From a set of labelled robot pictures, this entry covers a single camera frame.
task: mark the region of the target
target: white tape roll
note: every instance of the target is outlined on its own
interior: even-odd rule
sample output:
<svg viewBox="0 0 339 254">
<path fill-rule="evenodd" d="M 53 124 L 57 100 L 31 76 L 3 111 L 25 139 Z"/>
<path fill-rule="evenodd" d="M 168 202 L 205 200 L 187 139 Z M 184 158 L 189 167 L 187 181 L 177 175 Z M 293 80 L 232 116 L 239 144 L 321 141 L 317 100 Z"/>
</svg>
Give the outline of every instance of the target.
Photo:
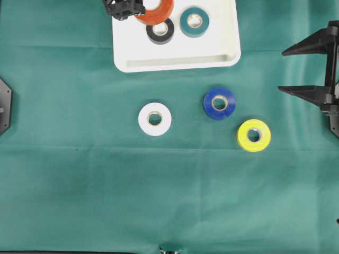
<svg viewBox="0 0 339 254">
<path fill-rule="evenodd" d="M 149 122 L 151 115 L 157 114 L 161 117 L 161 121 L 157 125 Z M 140 128 L 150 136 L 160 136 L 165 134 L 172 123 L 172 115 L 168 108 L 161 103 L 149 103 L 144 106 L 139 113 Z"/>
</svg>

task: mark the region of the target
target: tape roll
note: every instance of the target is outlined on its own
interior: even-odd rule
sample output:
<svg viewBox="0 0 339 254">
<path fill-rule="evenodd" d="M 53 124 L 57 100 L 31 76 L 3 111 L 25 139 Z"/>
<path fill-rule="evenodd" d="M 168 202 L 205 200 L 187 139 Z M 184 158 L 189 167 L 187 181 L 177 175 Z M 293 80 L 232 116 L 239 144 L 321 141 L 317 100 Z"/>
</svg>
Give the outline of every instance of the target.
<svg viewBox="0 0 339 254">
<path fill-rule="evenodd" d="M 154 31 L 154 25 L 146 26 L 148 38 L 151 40 L 151 42 L 158 45 L 163 45 L 171 41 L 174 34 L 174 24 L 170 19 L 165 20 L 165 22 L 162 24 L 164 24 L 164 31 L 161 31 L 161 33 L 156 33 Z"/>
<path fill-rule="evenodd" d="M 180 18 L 182 32 L 191 38 L 202 36 L 210 25 L 208 14 L 201 8 L 192 7 L 183 12 Z"/>
<path fill-rule="evenodd" d="M 216 108 L 215 100 L 221 99 L 224 101 L 224 108 Z M 230 117 L 236 107 L 236 99 L 233 93 L 223 87 L 217 87 L 209 91 L 203 100 L 203 108 L 206 114 L 215 120 L 223 120 Z"/>
<path fill-rule="evenodd" d="M 136 18 L 145 25 L 158 25 L 168 19 L 173 8 L 174 0 L 161 0 L 156 9 L 146 10 L 143 16 L 136 16 Z"/>
<path fill-rule="evenodd" d="M 259 133 L 259 140 L 253 142 L 249 139 L 248 134 L 250 131 Z M 266 149 L 271 142 L 271 130 L 263 121 L 252 119 L 244 122 L 237 133 L 238 144 L 245 151 L 260 152 Z"/>
<path fill-rule="evenodd" d="M 149 122 L 150 116 L 157 114 L 161 117 L 161 121 L 157 125 Z M 161 103 L 149 103 L 145 105 L 138 117 L 140 128 L 150 136 L 160 136 L 165 134 L 171 127 L 172 115 L 169 109 Z"/>
</svg>

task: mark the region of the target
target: black mount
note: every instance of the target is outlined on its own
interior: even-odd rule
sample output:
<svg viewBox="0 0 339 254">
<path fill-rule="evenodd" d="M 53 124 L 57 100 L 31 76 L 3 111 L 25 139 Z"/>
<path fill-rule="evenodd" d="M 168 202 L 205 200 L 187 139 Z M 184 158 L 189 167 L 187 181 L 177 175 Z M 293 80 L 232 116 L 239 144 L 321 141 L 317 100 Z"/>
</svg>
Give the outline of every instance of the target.
<svg viewBox="0 0 339 254">
<path fill-rule="evenodd" d="M 0 135 L 10 127 L 12 90 L 0 79 Z"/>
<path fill-rule="evenodd" d="M 339 99 L 336 96 L 336 92 L 339 92 L 339 86 L 336 87 L 338 49 L 339 21 L 330 21 L 327 28 L 285 50 L 283 56 L 327 55 L 325 86 L 281 86 L 279 90 L 317 105 L 329 116 L 331 131 L 339 138 Z"/>
<path fill-rule="evenodd" d="M 126 20 L 129 16 L 141 16 L 146 13 L 142 0 L 102 0 L 106 12 L 117 20 Z"/>
</svg>

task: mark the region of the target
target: yellow tape roll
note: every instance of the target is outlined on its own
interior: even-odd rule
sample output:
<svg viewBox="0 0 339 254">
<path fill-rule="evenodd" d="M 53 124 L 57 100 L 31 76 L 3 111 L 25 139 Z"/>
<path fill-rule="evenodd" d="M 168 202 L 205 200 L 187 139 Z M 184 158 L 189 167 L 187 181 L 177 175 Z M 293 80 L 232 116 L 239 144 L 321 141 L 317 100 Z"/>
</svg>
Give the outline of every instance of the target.
<svg viewBox="0 0 339 254">
<path fill-rule="evenodd" d="M 253 142 L 249 139 L 249 131 L 256 131 L 259 133 L 259 140 Z M 271 142 L 271 131 L 266 123 L 263 121 L 252 119 L 244 122 L 237 133 L 238 143 L 245 151 L 260 152 L 265 150 Z"/>
</svg>

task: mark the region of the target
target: white tray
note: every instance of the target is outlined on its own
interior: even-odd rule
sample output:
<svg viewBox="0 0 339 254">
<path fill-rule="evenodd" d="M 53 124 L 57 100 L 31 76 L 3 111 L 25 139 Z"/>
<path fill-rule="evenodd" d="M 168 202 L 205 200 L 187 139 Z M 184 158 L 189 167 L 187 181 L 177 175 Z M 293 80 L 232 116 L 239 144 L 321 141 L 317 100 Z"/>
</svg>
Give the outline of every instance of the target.
<svg viewBox="0 0 339 254">
<path fill-rule="evenodd" d="M 180 29 L 180 16 L 191 6 L 204 9 L 210 26 L 199 38 L 189 38 Z M 175 0 L 170 17 L 173 39 L 165 45 L 152 43 L 146 26 L 129 17 L 113 19 L 114 63 L 123 72 L 227 67 L 241 56 L 235 0 Z"/>
</svg>

